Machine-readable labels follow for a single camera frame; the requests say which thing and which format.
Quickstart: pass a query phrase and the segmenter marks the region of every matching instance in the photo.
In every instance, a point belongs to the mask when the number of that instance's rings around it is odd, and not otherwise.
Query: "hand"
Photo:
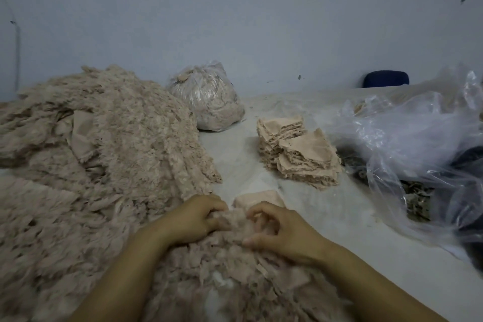
[[[266,201],[248,209],[247,218],[256,221],[255,230],[258,232],[268,221],[275,221],[278,233],[256,233],[244,240],[244,246],[272,251],[299,264],[321,262],[328,248],[336,246],[312,228],[298,212]]]
[[[219,219],[207,219],[212,211],[228,210],[226,203],[216,195],[195,195],[156,222],[168,237],[169,245],[196,242],[226,225]]]

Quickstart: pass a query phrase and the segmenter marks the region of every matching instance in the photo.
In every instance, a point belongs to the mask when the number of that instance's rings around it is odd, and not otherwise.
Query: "table surface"
[[[257,119],[302,115],[307,129],[329,124],[347,99],[381,89],[263,95],[243,100],[242,122],[200,140],[214,158],[223,183],[215,191],[229,205],[243,193],[278,190],[287,207],[330,240],[347,247],[373,268],[450,322],[483,315],[483,278],[471,264],[439,247],[404,237],[378,219],[367,188],[341,174],[340,184],[319,191],[265,169],[257,152]]]

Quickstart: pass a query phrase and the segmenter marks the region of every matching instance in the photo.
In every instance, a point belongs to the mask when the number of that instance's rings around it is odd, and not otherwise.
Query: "left hand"
[[[207,219],[212,211],[228,210],[216,195],[195,195],[156,222],[166,234],[171,246],[196,242],[215,230],[226,230],[219,219]]]

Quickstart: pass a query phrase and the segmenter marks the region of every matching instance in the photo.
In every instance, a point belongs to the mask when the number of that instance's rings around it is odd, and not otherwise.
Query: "forearm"
[[[138,321],[170,240],[155,222],[136,233],[69,322]]]
[[[334,244],[318,264],[352,300],[362,321],[447,322],[344,247]]]

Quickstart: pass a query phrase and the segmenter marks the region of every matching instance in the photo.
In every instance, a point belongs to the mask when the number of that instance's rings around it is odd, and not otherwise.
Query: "plastic bag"
[[[483,241],[483,227],[473,226],[483,219],[483,148],[474,151],[483,144],[482,103],[480,79],[459,66],[411,90],[367,97],[357,109],[347,102],[326,132],[339,152],[352,152],[342,160],[369,185],[387,225],[449,249],[455,236]],[[478,155],[462,162],[468,149]]]
[[[188,105],[201,130],[226,130],[245,114],[221,63],[185,68],[168,91]]]

